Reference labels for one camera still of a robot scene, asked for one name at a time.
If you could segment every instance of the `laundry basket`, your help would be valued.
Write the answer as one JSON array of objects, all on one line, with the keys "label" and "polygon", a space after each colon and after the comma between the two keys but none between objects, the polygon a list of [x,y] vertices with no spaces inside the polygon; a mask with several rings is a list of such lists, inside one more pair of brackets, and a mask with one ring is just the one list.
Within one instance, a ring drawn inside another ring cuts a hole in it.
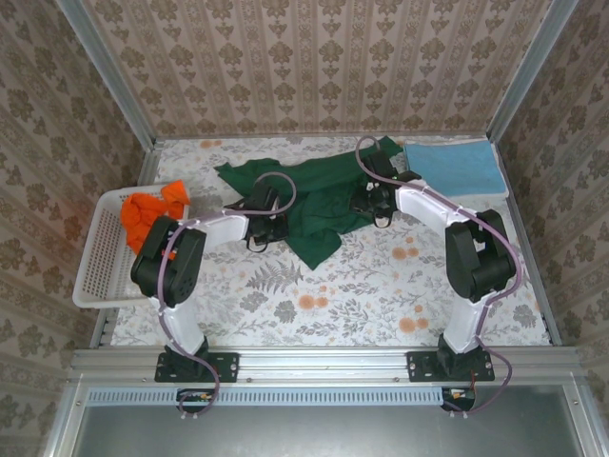
[{"label": "laundry basket", "polygon": [[[121,207],[136,192],[162,198],[163,186],[111,190],[99,199],[72,293],[77,307],[119,308],[147,304],[147,298],[130,278],[135,254],[127,246]],[[188,206],[184,208],[184,218],[187,217]]]}]

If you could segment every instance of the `orange cloth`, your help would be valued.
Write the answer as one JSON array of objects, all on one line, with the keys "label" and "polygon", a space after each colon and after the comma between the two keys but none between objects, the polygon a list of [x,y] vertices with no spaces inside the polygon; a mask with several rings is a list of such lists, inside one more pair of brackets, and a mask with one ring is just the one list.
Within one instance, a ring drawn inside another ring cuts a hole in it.
[{"label": "orange cloth", "polygon": [[121,223],[127,231],[127,246],[138,254],[156,219],[168,214],[181,219],[184,206],[190,205],[187,190],[182,181],[168,184],[161,189],[163,200],[147,193],[133,193],[121,207]]}]

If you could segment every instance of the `light blue cloth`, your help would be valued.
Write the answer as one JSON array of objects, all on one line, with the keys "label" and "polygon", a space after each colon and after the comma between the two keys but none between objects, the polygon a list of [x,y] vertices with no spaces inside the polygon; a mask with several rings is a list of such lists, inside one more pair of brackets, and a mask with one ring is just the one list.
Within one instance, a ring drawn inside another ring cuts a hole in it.
[{"label": "light blue cloth", "polygon": [[405,145],[410,169],[447,197],[502,194],[507,188],[488,141],[459,145]]}]

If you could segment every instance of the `orange flower print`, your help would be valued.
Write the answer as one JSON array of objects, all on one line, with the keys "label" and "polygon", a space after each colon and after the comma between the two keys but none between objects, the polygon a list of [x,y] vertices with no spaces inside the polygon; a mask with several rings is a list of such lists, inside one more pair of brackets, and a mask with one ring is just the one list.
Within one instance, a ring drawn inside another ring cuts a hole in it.
[{"label": "orange flower print", "polygon": [[403,333],[412,333],[413,331],[415,331],[416,327],[417,326],[415,325],[415,321],[413,321],[409,317],[403,317],[402,319],[400,319],[400,330]]},{"label": "orange flower print", "polygon": [[298,306],[302,309],[313,309],[315,306],[315,299],[310,295],[303,295],[298,301]]},{"label": "orange flower print", "polygon": [[391,256],[396,260],[403,260],[406,258],[407,254],[403,248],[393,248]]}]

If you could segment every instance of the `patterned wallpaper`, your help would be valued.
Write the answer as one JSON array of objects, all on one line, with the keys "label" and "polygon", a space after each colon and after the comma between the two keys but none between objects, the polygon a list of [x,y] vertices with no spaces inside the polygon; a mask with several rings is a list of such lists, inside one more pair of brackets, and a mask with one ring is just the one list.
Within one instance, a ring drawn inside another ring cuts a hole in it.
[{"label": "patterned wallpaper", "polygon": [[50,0],[0,2],[0,455],[37,455],[95,313],[71,302],[98,197],[142,154]]},{"label": "patterned wallpaper", "polygon": [[580,1],[500,148],[561,336],[609,418],[609,2]]},{"label": "patterned wallpaper", "polygon": [[484,132],[550,0],[85,0],[157,135]]}]

